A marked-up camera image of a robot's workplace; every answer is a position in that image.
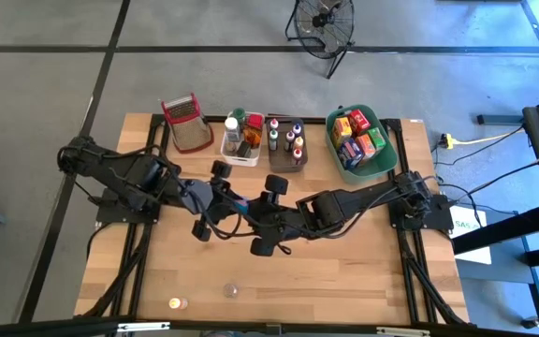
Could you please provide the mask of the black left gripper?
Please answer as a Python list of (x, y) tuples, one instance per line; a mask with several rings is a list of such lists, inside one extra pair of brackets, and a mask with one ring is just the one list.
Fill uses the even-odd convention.
[[(234, 208), (234, 203), (222, 196), (215, 196), (213, 183), (204, 183), (201, 180), (182, 180), (180, 182), (183, 205), (192, 213), (200, 214), (200, 219), (196, 220), (192, 234), (201, 242), (208, 242), (211, 234), (220, 240), (229, 240), (235, 235), (235, 231), (225, 232), (217, 225), (221, 220), (230, 215), (237, 215), (245, 218), (248, 215), (247, 209)], [(229, 195), (239, 204), (247, 205), (248, 199), (231, 190)]]

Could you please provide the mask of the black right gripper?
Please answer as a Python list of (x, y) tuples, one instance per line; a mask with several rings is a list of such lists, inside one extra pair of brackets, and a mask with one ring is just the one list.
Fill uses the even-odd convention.
[(254, 256), (272, 256), (275, 248), (289, 256), (292, 250), (284, 243), (303, 235), (304, 220), (299, 210), (279, 204), (279, 196), (285, 196), (287, 188), (287, 179), (270, 174), (265, 190), (249, 202), (249, 226), (255, 235), (250, 252)]

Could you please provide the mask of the Mini Wheats cereal box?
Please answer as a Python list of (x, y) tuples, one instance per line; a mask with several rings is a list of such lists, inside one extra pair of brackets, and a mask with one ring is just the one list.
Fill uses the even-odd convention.
[(261, 145), (263, 131), (259, 128), (246, 126), (243, 131), (244, 140), (252, 149), (257, 149)]

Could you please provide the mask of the yellow Corn Pops box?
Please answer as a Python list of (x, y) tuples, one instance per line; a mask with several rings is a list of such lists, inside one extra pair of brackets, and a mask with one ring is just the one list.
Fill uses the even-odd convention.
[(336, 118), (331, 131), (331, 140), (334, 148), (339, 150), (342, 144), (351, 137), (352, 128), (349, 119), (346, 116)]

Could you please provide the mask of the red cereal box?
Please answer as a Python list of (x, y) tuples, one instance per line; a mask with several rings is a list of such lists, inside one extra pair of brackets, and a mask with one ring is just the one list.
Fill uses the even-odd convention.
[(371, 127), (371, 123), (361, 110), (351, 110), (347, 118), (354, 136), (363, 134)]

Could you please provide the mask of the white plastic bin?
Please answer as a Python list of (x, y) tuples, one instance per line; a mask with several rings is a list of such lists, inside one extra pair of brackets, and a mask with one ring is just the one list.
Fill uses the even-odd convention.
[[(246, 119), (247, 119), (247, 115), (249, 113), (258, 113), (258, 112), (250, 112), (250, 111), (245, 111), (245, 112), (246, 112)], [(226, 118), (228, 118), (228, 117), (233, 117), (232, 112), (230, 112), (227, 115)], [(244, 136), (243, 136), (243, 131), (244, 131), (244, 128), (247, 126), (246, 125), (246, 120), (244, 122), (239, 122), (239, 124), (240, 124), (241, 136), (240, 136), (240, 142), (236, 142), (237, 145), (238, 145), (238, 148), (239, 148), (240, 144), (243, 141), (245, 141)], [(262, 142), (263, 142), (263, 138), (264, 138), (264, 134), (265, 134), (264, 126), (265, 126), (265, 116), (264, 116), (264, 125), (263, 125), (263, 129), (262, 129), (263, 136), (262, 136), (262, 140), (261, 140), (261, 145), (257, 149), (252, 149), (251, 156), (249, 158), (239, 158), (239, 157), (237, 157), (237, 152), (234, 155), (228, 155), (226, 153), (225, 144), (228, 142), (228, 140), (226, 139), (226, 133), (225, 133), (224, 137), (223, 137), (222, 145), (221, 145), (221, 154), (224, 157), (225, 161), (230, 165), (245, 166), (245, 167), (255, 167), (257, 165), (257, 163), (258, 163), (258, 158), (259, 158), (260, 153), (261, 153)]]

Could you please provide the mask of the grey translucent plastic bin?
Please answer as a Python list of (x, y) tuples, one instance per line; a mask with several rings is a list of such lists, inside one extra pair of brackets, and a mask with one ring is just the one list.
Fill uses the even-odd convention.
[[(275, 173), (288, 173), (288, 172), (298, 172), (301, 171), (304, 167), (304, 165), (308, 162), (308, 150), (307, 150), (307, 141), (305, 138), (305, 129), (304, 129), (304, 123), (300, 118), (295, 117), (270, 117), (269, 120), (266, 122), (267, 132), (268, 132), (268, 147), (269, 147), (269, 133), (271, 131), (270, 129), (270, 121), (272, 119), (277, 119), (279, 122), (278, 126), (278, 147), (276, 151), (271, 151), (269, 148), (269, 164), (270, 168)], [(302, 149), (302, 160), (299, 165), (294, 165), (292, 163), (292, 152), (287, 152), (284, 149), (284, 143), (285, 143), (285, 134), (288, 131), (292, 131), (292, 127), (294, 123), (300, 123), (302, 125), (302, 132), (300, 134), (300, 137), (303, 137), (304, 139), (304, 147)]]

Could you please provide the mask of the red metal box grater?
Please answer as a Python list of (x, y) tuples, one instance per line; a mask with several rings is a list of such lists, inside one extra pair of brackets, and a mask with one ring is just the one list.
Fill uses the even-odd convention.
[(169, 124), (176, 150), (181, 154), (201, 151), (214, 142), (213, 131), (201, 112), (194, 93), (162, 101), (161, 108)]

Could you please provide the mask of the green plastic bin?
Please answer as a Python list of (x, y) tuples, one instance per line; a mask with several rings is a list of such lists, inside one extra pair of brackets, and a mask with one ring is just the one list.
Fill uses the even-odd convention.
[[(344, 117), (348, 112), (352, 112), (353, 110), (360, 110), (361, 113), (368, 119), (371, 126), (378, 128), (381, 135), (385, 139), (386, 146), (383, 150), (380, 150), (373, 158), (371, 158), (367, 164), (348, 170), (343, 167), (342, 162), (338, 158), (337, 150), (332, 144), (330, 138), (330, 133), (336, 119)], [(389, 139), (388, 132), (385, 129), (383, 122), (384, 120), (380, 120), (370, 107), (362, 104), (356, 104), (345, 108), (339, 107), (326, 117), (325, 140), (328, 147), (328, 152), (331, 154), (337, 170), (341, 173), (342, 179), (346, 183), (359, 184), (372, 179), (377, 179), (397, 166), (399, 162), (398, 154)]]

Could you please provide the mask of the black floor fan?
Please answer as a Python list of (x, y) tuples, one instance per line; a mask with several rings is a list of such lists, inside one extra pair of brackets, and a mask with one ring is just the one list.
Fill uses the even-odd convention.
[(288, 41), (296, 40), (311, 56), (330, 60), (331, 79), (344, 56), (355, 46), (353, 0), (295, 0), (284, 29)]

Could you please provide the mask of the white paper sheet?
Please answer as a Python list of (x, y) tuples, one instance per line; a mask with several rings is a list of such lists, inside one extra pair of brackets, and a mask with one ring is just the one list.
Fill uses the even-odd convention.
[(490, 248), (483, 244), (483, 237), (473, 234), (488, 225), (486, 213), (469, 207), (452, 206), (450, 215), (453, 228), (449, 231), (449, 236), (455, 246), (455, 258), (491, 265)]

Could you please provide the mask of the silver metal bracket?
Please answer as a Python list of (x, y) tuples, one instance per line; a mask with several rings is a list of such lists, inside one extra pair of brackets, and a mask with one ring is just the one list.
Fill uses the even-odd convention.
[(132, 333), (139, 331), (156, 331), (156, 330), (169, 330), (171, 327), (169, 322), (133, 322), (133, 323), (120, 323), (117, 326), (118, 333)]
[(390, 337), (431, 337), (429, 330), (418, 330), (397, 327), (377, 327), (377, 335), (386, 335)]

